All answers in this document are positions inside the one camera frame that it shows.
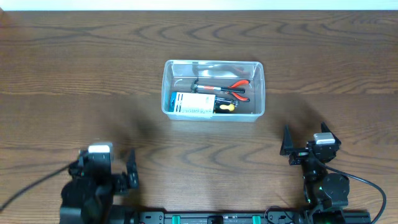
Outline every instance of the clear plastic container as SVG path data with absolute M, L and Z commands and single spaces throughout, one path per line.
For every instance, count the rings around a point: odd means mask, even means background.
M 176 113 L 170 112 L 172 92 L 191 92 L 192 83 L 199 78 L 197 84 L 209 86 L 231 86 L 240 80 L 249 80 L 244 88 L 250 102 L 240 101 L 233 113 Z M 218 97 L 231 98 L 227 93 L 207 90 L 201 93 L 214 93 Z M 264 114 L 266 108 L 266 84 L 264 68 L 260 62 L 229 62 L 204 60 L 169 60 L 166 62 L 162 85 L 162 111 L 170 119 L 192 121 L 244 121 L 253 122 Z

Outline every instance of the wood grain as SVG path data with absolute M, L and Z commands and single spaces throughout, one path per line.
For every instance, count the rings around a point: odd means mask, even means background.
M 380 223 L 398 222 L 398 14 L 387 11 L 6 12 L 0 28 L 0 201 L 112 141 L 136 150 L 141 189 L 117 203 L 182 210 L 304 204 L 299 167 L 279 156 L 326 121 L 343 148 L 330 165 L 379 184 Z M 252 60 L 266 69 L 255 123 L 170 121 L 169 59 Z M 0 223 L 57 223 L 66 173 L 16 200 Z M 349 207 L 381 206 L 351 181 Z

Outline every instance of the red pliers handle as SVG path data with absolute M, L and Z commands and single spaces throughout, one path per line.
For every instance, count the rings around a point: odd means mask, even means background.
M 250 80 L 240 80 L 240 81 L 236 82 L 234 85 L 231 85 L 230 88 L 236 88 L 236 87 L 238 87 L 238 86 L 240 86 L 240 85 L 247 85 L 247 84 L 249 84 L 249 83 L 250 83 Z M 240 100 L 240 101 L 243 101 L 243 102 L 250 102 L 250 99 L 249 99 L 249 98 L 240 96 L 240 95 L 238 95 L 237 93 L 229 92 L 229 94 L 233 95 L 236 99 L 238 99 L 238 100 Z

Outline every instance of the printed label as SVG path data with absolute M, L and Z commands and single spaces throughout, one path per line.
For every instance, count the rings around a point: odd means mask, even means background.
M 216 95 L 177 92 L 174 112 L 213 114 Z

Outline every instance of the green connector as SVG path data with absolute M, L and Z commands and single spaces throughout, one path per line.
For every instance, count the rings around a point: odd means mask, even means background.
M 261 224 L 261 217 L 259 215 L 253 215 L 253 224 Z
M 181 223 L 181 217 L 179 215 L 173 215 L 172 224 L 180 224 L 180 223 Z

